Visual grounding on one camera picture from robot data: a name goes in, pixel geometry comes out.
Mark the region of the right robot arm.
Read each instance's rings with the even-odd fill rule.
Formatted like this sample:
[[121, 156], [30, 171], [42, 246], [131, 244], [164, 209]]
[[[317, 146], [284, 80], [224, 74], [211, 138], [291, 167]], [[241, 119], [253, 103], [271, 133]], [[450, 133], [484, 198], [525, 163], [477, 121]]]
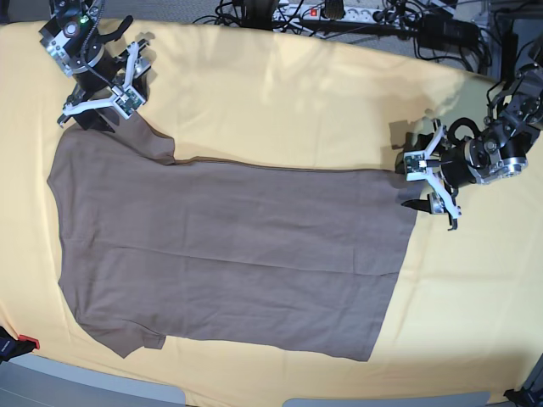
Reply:
[[76, 124], [60, 138], [48, 185], [60, 215], [87, 209], [172, 214], [181, 209], [239, 213], [251, 202], [346, 198], [355, 206], [427, 212], [421, 187], [387, 170], [309, 170], [174, 157], [174, 142], [137, 114], [145, 102], [145, 41], [112, 57], [98, 33], [98, 3], [54, 1], [42, 45], [76, 78], [63, 116]]

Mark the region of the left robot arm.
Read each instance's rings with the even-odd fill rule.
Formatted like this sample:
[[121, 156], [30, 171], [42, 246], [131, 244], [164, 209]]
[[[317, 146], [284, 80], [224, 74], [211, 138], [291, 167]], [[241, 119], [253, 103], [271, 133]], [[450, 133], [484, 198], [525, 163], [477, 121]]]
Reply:
[[431, 215], [448, 215], [452, 227], [461, 215], [456, 196], [469, 185], [511, 178], [527, 167], [527, 154], [542, 130], [542, 39], [528, 52], [529, 63], [517, 70], [487, 103], [484, 128], [469, 118], [451, 125], [439, 120], [432, 133], [416, 135], [397, 156], [395, 171], [407, 181], [425, 181], [425, 199], [403, 206]]

